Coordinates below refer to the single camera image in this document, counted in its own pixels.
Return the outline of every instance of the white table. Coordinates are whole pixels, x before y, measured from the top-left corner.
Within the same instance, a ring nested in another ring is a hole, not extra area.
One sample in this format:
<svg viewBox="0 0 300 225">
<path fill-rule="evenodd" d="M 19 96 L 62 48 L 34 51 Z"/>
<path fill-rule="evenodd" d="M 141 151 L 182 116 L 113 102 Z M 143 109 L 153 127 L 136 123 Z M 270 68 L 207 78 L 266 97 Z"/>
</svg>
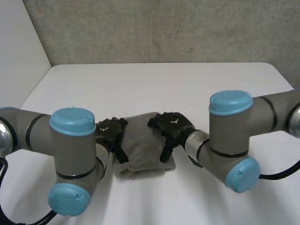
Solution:
<svg viewBox="0 0 300 225">
<path fill-rule="evenodd" d="M 52 114 L 64 107 L 83 107 L 97 121 L 179 111 L 208 132 L 210 96 L 232 89 L 260 96 L 292 87 L 265 63 L 61 65 L 47 73 L 22 109 Z M 251 138 L 250 155 L 264 174 L 277 173 L 299 160 L 299 145 L 300 140 L 283 132 L 260 135 Z M 236 194 L 193 166 L 182 150 L 176 149 L 174 157 L 176 170 L 163 177 L 121 181 L 109 170 L 82 215 L 57 216 L 49 224 L 299 224 L 300 173 L 279 181 L 260 180 L 252 190 Z M 35 222 L 50 209 L 53 159 L 21 150 L 8 156 L 8 162 L 1 190 L 3 209 L 16 222 Z"/>
</svg>

